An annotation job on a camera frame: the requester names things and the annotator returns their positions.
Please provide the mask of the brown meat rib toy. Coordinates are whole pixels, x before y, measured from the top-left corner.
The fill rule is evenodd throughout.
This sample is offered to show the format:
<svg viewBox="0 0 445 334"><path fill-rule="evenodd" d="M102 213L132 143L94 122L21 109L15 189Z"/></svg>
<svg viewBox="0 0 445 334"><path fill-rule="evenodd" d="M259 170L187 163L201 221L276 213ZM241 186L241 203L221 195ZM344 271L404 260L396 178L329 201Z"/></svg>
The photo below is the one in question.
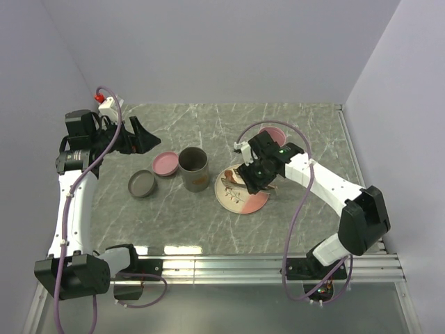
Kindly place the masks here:
<svg viewBox="0 0 445 334"><path fill-rule="evenodd" d="M238 182L234 178L234 171L233 170L226 170L224 172L225 180L229 182L230 184L238 184Z"/></svg>

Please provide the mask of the metal food tongs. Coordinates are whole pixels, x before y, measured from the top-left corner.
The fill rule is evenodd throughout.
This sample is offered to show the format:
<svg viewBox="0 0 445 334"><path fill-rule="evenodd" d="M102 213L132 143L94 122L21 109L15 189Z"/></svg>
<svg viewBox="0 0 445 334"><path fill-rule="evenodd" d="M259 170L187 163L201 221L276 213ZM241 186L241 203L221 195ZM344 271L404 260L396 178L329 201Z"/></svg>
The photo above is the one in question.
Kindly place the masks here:
<svg viewBox="0 0 445 334"><path fill-rule="evenodd" d="M224 172L223 172L223 176L221 177L221 182L228 189L235 189L235 188L240 188L240 189L245 189L245 190L248 189L244 183L238 182L238 184L230 184L229 182L227 182L225 180ZM277 190L278 190L278 188L276 186L267 186L265 189L260 189L259 192L270 193L271 191L277 192Z"/></svg>

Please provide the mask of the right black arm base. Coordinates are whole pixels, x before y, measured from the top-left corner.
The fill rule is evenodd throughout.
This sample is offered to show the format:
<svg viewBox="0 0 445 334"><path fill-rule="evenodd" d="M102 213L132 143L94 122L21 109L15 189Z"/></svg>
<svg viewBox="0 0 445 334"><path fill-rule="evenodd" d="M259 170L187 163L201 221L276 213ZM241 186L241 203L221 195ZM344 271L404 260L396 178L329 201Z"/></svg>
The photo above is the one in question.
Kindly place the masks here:
<svg viewBox="0 0 445 334"><path fill-rule="evenodd" d="M353 268L349 267L346 271L346 259L337 260L334 264L324 267L318 264L316 260L308 258L293 257L286 260L286 270L282 278L286 278L283 284L286 295L292 301L307 301L310 303L331 303L339 298L348 288L352 278ZM310 281L315 284L304 283L303 295L292 296L287 289L287 283L290 281ZM334 281L345 280L340 292L334 294Z"/></svg>

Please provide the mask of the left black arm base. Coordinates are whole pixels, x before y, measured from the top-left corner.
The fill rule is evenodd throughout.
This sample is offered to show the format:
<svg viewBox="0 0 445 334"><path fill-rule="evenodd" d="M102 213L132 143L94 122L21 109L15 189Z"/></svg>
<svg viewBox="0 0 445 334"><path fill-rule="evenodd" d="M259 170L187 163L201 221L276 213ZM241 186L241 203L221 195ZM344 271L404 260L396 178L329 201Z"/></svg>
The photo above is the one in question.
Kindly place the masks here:
<svg viewBox="0 0 445 334"><path fill-rule="evenodd" d="M114 278L113 295L118 301L138 301L149 283L160 283L162 287L163 260L138 260L132 269L118 272Z"/></svg>

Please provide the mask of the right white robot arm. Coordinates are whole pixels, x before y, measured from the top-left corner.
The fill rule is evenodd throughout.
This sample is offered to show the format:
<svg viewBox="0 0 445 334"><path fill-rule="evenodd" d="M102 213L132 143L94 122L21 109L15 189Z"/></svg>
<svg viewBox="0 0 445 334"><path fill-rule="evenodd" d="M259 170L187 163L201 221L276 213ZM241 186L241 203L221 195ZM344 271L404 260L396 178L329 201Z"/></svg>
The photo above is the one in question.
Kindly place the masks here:
<svg viewBox="0 0 445 334"><path fill-rule="evenodd" d="M234 143L243 157L237 168L248 193L266 189L280 175L310 190L339 216L339 229L307 254L307 270L315 278L348 255L363 255L391 229L385 200L375 186L364 188L334 174L294 143L279 145L261 132L249 141Z"/></svg>

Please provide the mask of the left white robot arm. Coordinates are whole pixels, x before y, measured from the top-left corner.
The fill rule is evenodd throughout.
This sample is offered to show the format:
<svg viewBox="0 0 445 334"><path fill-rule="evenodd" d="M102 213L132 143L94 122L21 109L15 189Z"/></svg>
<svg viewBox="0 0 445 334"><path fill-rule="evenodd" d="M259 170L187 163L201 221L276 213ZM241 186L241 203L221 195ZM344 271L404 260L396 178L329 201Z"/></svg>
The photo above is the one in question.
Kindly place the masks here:
<svg viewBox="0 0 445 334"><path fill-rule="evenodd" d="M35 277L54 298L104 294L117 274L132 280L140 273L133 244L111 246L94 256L90 241L92 199L104 153L145 154L161 143L136 116L129 120L131 132L87 109L65 116L67 135L56 158L60 188L56 231L47 257L34 266Z"/></svg>

